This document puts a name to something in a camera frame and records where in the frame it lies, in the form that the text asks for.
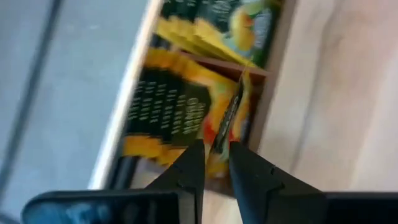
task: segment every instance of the wooden drawer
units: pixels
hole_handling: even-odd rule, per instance
[[[145,19],[142,22],[142,31],[138,43],[131,54],[131,62],[127,66],[124,81],[121,85],[118,101],[116,102],[116,108],[109,125],[108,135],[103,143],[101,154],[99,155],[95,172],[91,180],[91,188],[102,189],[106,187],[109,179],[113,175],[114,163],[118,159],[120,151],[120,137],[124,121],[126,119],[126,111],[129,106],[130,99],[134,94],[134,88],[136,86],[137,78],[141,71],[142,59],[145,57],[146,50],[148,48],[151,31],[154,27],[154,21],[159,11],[161,3],[159,0],[152,0],[149,3],[148,12]],[[264,125],[266,123],[267,111],[269,104],[274,94],[274,87],[277,81],[277,77],[280,72],[281,64],[284,58],[284,50],[289,36],[290,25],[294,14],[296,1],[286,0],[282,8],[282,14],[279,18],[279,23],[274,35],[274,40],[271,47],[270,56],[267,65],[264,69],[251,68],[250,73],[254,82],[259,84],[261,87],[261,95],[257,103],[257,110],[254,115],[252,122],[248,146],[254,151],[258,151],[260,141],[263,135]],[[188,55],[199,64],[210,68],[221,74],[228,74],[232,79],[237,80],[240,73],[243,70],[242,65],[238,65],[231,62],[223,62],[220,60],[198,57],[194,55]],[[221,192],[223,194],[231,194],[231,189],[228,189],[223,184],[210,184],[208,185],[213,190]]]

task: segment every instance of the wooden surface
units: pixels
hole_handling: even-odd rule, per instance
[[[299,1],[262,156],[323,190],[398,190],[397,7]]]

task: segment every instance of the gray floor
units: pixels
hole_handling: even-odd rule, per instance
[[[52,3],[0,1],[2,169]],[[145,5],[62,4],[25,131],[6,166],[11,176],[0,180],[0,223],[18,221],[26,201],[41,192],[87,187]]]

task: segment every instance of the drawer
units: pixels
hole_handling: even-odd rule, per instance
[[[152,0],[148,5],[147,14],[141,24],[141,33],[137,38],[136,46],[131,52],[131,59],[127,65],[126,73],[124,74],[119,96],[115,104],[113,117],[109,123],[107,135],[103,141],[100,154],[98,155],[96,167],[91,178],[91,189],[108,188],[115,176],[120,175],[120,173],[117,172],[116,166],[119,160],[119,155],[121,154],[121,136],[123,135],[126,113],[129,107],[129,102],[134,96],[134,89],[141,72],[142,59],[145,58],[149,40],[155,27],[155,20],[158,16],[161,5],[161,2],[158,0]],[[252,119],[251,130],[249,132],[247,143],[248,147],[253,151],[258,151],[261,138],[264,134],[263,129],[266,123],[267,111],[274,94],[274,87],[284,58],[284,50],[289,36],[295,5],[296,1],[285,1],[272,41],[269,59],[264,69],[250,69],[254,82],[261,87],[261,94],[259,95],[256,112]],[[232,62],[224,62],[217,59],[191,54],[187,54],[187,56],[206,68],[214,70],[220,74],[229,74],[229,77],[235,80],[238,79],[240,73],[244,70],[244,66]],[[129,166],[136,166],[138,161],[136,161],[136,159],[132,159],[130,162],[131,164]],[[150,171],[153,171],[153,173],[159,174],[162,171],[162,168],[153,164],[151,165],[150,162],[138,163],[140,165],[137,172],[149,169]],[[228,186],[225,186],[224,183],[210,181],[210,183],[207,184],[207,187],[210,190],[215,190],[222,194],[232,194],[231,189],[228,188]]]

